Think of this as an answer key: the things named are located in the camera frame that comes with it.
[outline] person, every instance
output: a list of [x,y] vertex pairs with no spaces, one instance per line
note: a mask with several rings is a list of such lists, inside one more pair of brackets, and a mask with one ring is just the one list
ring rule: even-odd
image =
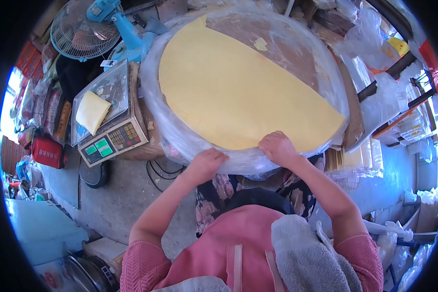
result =
[[383,290],[376,245],[350,197],[299,155],[284,133],[266,135],[258,148],[308,186],[331,219],[333,244],[319,221],[315,230],[295,214],[300,207],[292,212],[284,196],[255,188],[236,191],[198,240],[168,260],[161,238],[179,203],[196,186],[211,184],[228,160],[211,148],[199,153],[134,224],[120,291]]

